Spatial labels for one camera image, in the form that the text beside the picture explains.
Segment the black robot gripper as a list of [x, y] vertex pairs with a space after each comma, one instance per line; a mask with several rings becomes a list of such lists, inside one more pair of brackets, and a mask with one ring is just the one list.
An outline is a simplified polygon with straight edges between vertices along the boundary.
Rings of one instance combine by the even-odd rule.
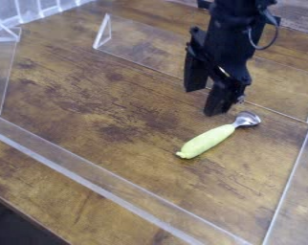
[[183, 65], [183, 87], [192, 92], [210, 86], [203, 107], [207, 117], [224, 114], [242, 102], [244, 88], [251, 83], [246, 63], [255, 50], [267, 49], [274, 43], [259, 46], [264, 24], [276, 27], [276, 17], [268, 7], [276, 0], [212, 0], [207, 10], [210, 19], [206, 30], [190, 28]]

